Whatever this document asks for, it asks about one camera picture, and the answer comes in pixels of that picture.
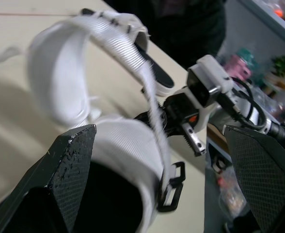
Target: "pink bottle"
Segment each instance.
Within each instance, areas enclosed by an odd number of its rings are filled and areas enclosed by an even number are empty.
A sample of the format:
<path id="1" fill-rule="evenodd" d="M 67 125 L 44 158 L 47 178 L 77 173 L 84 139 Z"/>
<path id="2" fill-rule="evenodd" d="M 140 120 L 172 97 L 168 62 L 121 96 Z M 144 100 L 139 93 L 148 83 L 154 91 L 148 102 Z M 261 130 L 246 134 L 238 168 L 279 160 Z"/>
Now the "pink bottle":
<path id="1" fill-rule="evenodd" d="M 251 71 L 248 69 L 246 62 L 236 54 L 224 65 L 224 69 L 231 77 L 243 81 L 251 76 Z"/>

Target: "table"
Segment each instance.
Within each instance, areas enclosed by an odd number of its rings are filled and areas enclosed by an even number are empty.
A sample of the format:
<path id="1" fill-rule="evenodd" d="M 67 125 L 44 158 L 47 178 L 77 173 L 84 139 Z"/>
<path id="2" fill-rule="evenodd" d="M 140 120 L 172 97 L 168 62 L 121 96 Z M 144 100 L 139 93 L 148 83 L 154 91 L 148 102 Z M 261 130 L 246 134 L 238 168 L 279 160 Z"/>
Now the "table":
<path id="1" fill-rule="evenodd" d="M 0 52 L 8 46 L 17 45 L 25 53 L 40 31 L 67 18 L 65 15 L 77 14 L 84 7 L 110 9 L 100 0 L 0 0 Z M 174 79 L 175 90 L 185 85 L 187 72 L 182 67 L 153 43 L 149 44 L 148 52 Z M 140 93 L 141 86 L 115 60 L 93 44 L 87 48 L 86 60 L 90 94 L 100 96 L 98 106 L 104 114 L 119 112 L 126 117 L 135 117 L 147 110 L 147 102 Z M 0 200 L 11 192 L 26 170 L 45 154 L 57 135 L 64 131 L 34 106 L 25 64 L 24 54 L 0 64 Z M 199 137 L 206 142 L 206 130 L 200 132 Z M 158 215 L 149 232 L 202 233 L 205 158 L 194 158 L 181 137 L 170 138 L 170 143 L 172 161 L 186 159 L 187 179 L 178 209 L 172 214 Z"/>

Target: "shelf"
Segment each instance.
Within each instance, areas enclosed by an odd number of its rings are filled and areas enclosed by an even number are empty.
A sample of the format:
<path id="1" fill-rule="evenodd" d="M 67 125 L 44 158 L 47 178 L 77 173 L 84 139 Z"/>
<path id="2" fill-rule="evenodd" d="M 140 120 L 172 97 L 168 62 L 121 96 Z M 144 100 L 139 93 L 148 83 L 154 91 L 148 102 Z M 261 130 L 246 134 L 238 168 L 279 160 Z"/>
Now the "shelf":
<path id="1" fill-rule="evenodd" d="M 263 3 L 254 0 L 238 1 L 285 41 L 285 21 L 283 19 Z"/>

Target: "strap buckle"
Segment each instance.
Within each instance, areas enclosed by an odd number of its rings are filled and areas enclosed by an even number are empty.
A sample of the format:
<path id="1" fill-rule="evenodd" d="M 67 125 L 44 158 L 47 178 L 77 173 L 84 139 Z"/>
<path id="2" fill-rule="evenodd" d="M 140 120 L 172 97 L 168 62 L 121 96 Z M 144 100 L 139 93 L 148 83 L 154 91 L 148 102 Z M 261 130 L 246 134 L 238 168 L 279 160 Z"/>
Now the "strap buckle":
<path id="1" fill-rule="evenodd" d="M 186 179 L 186 166 L 184 162 L 178 162 L 173 164 L 175 169 L 180 168 L 180 176 L 171 178 L 169 184 L 162 195 L 160 192 L 158 199 L 158 211 L 161 213 L 167 213 L 171 211 L 175 211 L 178 207 L 179 199 L 181 196 L 181 191 L 183 188 L 183 181 Z M 166 205 L 168 198 L 170 197 L 171 191 L 175 189 L 175 193 L 172 199 L 171 204 Z"/>

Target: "black cable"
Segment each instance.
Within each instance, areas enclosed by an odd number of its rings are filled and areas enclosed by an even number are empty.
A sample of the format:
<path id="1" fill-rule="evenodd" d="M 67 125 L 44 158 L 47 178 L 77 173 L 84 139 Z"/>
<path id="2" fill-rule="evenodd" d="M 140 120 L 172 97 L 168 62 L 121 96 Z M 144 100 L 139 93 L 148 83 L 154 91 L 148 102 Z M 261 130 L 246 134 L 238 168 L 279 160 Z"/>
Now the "black cable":
<path id="1" fill-rule="evenodd" d="M 257 104 L 252 98 L 247 96 L 245 93 L 240 93 L 246 100 L 249 101 L 249 103 L 258 111 L 259 113 L 259 119 L 258 124 L 254 125 L 251 121 L 246 121 L 242 115 L 241 117 L 237 117 L 237 121 L 239 121 L 241 124 L 246 125 L 248 128 L 254 129 L 254 130 L 261 130 L 265 127 L 267 123 L 267 117 L 265 116 L 265 113 L 263 112 L 262 108 Z"/>
<path id="2" fill-rule="evenodd" d="M 251 99 L 253 99 L 253 93 L 252 93 L 251 89 L 248 87 L 248 85 L 247 85 L 246 83 L 244 83 L 242 80 L 237 79 L 237 78 L 235 78 L 235 77 L 231 77 L 231 78 L 232 78 L 232 80 L 233 80 L 234 82 L 236 82 L 236 83 L 240 84 L 241 86 L 243 86 L 243 87 L 246 89 L 246 91 L 247 91 L 247 93 L 248 93 L 248 96 L 249 96 Z M 250 119 L 250 117 L 251 117 L 252 114 L 253 114 L 253 105 L 251 104 L 251 105 L 250 105 L 250 109 L 249 109 L 249 113 L 248 113 L 248 115 L 247 115 L 247 117 L 246 117 L 246 120 L 247 120 L 247 121 L 249 121 L 249 119 Z"/>

